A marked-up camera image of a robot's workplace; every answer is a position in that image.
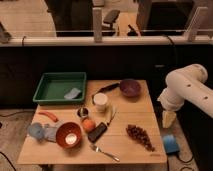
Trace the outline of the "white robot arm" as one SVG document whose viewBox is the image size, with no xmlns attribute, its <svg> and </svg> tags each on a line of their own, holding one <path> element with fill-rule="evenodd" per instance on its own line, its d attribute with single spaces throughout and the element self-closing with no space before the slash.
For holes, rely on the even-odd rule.
<svg viewBox="0 0 213 171">
<path fill-rule="evenodd" d="M 166 88 L 158 97 L 163 107 L 162 126 L 169 128 L 176 119 L 176 112 L 185 101 L 197 106 L 213 118 L 213 90 L 205 85 L 208 72 L 200 64 L 191 64 L 169 72 L 165 78 Z"/>
</svg>

